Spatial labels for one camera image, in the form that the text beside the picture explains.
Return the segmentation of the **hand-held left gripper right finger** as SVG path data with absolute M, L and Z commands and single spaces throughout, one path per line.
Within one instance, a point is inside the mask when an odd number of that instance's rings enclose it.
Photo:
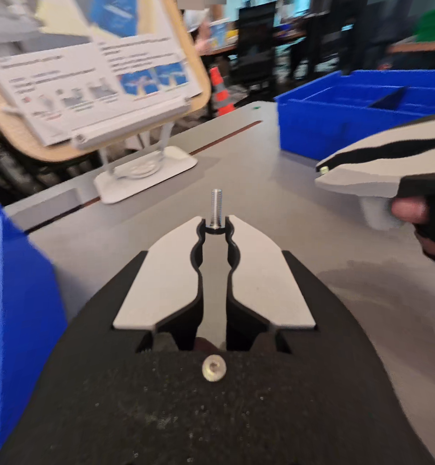
M 262 333 L 313 331 L 315 319 L 282 249 L 235 215 L 226 217 L 225 238 L 226 350 L 249 351 Z

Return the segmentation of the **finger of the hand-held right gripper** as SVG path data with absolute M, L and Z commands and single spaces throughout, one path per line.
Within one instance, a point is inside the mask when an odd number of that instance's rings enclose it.
M 330 171 L 341 165 L 401 159 L 435 149 L 435 115 L 376 133 L 354 142 L 318 162 Z
M 392 215 L 390 206 L 401 179 L 430 173 L 435 173 L 435 152 L 341 165 L 320 175 L 315 184 L 326 191 L 358 197 L 367 225 L 388 231 L 403 224 Z

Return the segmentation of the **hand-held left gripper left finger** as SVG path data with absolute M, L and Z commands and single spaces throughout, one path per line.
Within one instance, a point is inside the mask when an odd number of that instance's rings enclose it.
M 194 217 L 154 243 L 113 321 L 116 330 L 169 333 L 181 351 L 194 348 L 203 319 L 205 220 Z

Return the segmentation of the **blue plastic bin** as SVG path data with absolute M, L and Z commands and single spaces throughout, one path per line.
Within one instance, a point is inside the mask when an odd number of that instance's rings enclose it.
M 0 448 L 66 328 L 53 265 L 0 206 Z
M 408 86 L 396 111 L 367 108 Z M 435 70 L 333 72 L 275 98 L 282 150 L 323 160 L 358 140 L 435 114 Z

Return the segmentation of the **silver bolt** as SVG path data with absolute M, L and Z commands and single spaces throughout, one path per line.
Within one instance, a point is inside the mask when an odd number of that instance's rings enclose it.
M 222 190 L 213 189 L 211 196 L 211 215 L 206 232 L 211 235 L 221 235 L 225 233 L 225 222 L 222 219 Z

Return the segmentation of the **person's right hand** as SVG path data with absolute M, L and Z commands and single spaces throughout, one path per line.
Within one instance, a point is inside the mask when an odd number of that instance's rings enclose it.
M 391 212 L 414 226 L 423 254 L 435 261 L 435 195 L 396 198 L 391 204 Z

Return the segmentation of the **black bin divider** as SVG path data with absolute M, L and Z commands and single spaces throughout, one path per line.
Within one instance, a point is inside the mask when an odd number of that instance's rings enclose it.
M 396 111 L 404 96 L 406 96 L 408 89 L 408 86 L 401 86 L 397 90 L 394 90 L 393 92 L 371 103 L 367 108 Z

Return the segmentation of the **document stand with wooden board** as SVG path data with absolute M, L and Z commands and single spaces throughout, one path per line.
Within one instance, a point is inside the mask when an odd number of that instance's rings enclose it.
M 183 27 L 186 30 L 176 1 L 171 2 L 176 6 Z M 203 66 L 188 32 L 187 35 L 193 45 L 195 54 L 199 57 L 199 61 Z M 204 66 L 203 74 L 209 82 Z M 72 160 L 78 161 L 84 155 L 98 152 L 103 171 L 96 176 L 94 185 L 104 204 L 115 204 L 188 171 L 197 164 L 197 161 L 184 150 L 177 147 L 168 147 L 168 140 L 175 121 L 204 107 L 208 103 L 210 96 L 209 82 L 209 96 L 203 94 L 199 98 L 197 102 L 198 108 L 191 109 L 180 115 L 173 115 L 167 119 L 154 121 L 150 125 L 142 125 L 133 132 L 117 137 L 112 138 L 111 136 L 114 133 L 109 132 L 108 140 L 102 140 L 99 145 L 90 145 L 88 147 L 76 147 L 74 145 L 75 140 L 72 139 L 43 147 L 26 128 L 23 128 L 23 130 L 17 130 L 14 135 L 23 136 L 24 146 L 29 149 L 27 152 L 22 151 L 12 143 L 1 129 L 0 134 L 10 144 L 11 148 L 41 163 L 62 164 Z

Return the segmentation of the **stack of green bins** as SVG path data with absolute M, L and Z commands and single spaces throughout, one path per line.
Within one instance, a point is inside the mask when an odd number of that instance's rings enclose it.
M 435 9 L 423 14 L 418 21 L 416 42 L 435 42 Z

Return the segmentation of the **black office chair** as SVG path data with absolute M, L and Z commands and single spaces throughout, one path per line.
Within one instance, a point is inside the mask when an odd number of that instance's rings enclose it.
M 239 9 L 237 60 L 232 80 L 248 90 L 259 86 L 260 92 L 274 90 L 276 78 L 274 19 L 275 1 Z

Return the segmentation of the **orange traffic cone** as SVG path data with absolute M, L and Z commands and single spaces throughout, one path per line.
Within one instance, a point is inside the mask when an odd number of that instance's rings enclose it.
M 230 98 L 230 94 L 225 87 L 224 80 L 217 66 L 210 68 L 209 77 L 212 85 L 213 108 L 216 117 L 233 112 L 235 110 L 234 103 Z

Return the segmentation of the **white wipes canister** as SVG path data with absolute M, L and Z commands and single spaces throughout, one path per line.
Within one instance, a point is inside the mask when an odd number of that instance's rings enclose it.
M 212 21 L 209 24 L 210 48 L 212 51 L 221 50 L 228 46 L 227 39 L 228 20 L 221 19 Z

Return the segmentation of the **printed instruction sheet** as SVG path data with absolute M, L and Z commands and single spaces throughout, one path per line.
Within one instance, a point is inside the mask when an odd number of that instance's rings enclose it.
M 203 66 L 171 1 L 0 1 L 0 129 L 22 151 L 198 108 Z

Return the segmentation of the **white hard hat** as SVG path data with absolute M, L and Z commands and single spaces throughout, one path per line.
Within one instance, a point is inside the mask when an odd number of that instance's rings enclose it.
M 183 10 L 183 21 L 185 23 L 187 32 L 192 34 L 199 30 L 202 25 L 209 23 L 210 9 L 203 10 Z

